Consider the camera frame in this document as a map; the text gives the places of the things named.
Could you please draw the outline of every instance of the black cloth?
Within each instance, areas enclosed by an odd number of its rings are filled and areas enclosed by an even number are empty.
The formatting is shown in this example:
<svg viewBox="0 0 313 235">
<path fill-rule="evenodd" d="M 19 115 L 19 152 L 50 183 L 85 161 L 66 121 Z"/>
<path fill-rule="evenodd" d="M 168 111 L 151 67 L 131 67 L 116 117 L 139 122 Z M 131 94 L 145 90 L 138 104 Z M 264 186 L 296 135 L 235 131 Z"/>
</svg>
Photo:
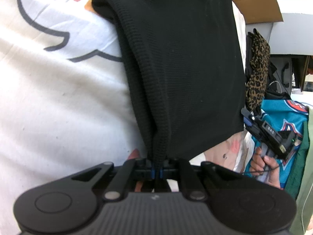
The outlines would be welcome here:
<svg viewBox="0 0 313 235">
<path fill-rule="evenodd" d="M 191 159 L 243 130 L 245 76 L 231 0 L 92 0 L 116 26 L 150 158 Z"/>
</svg>

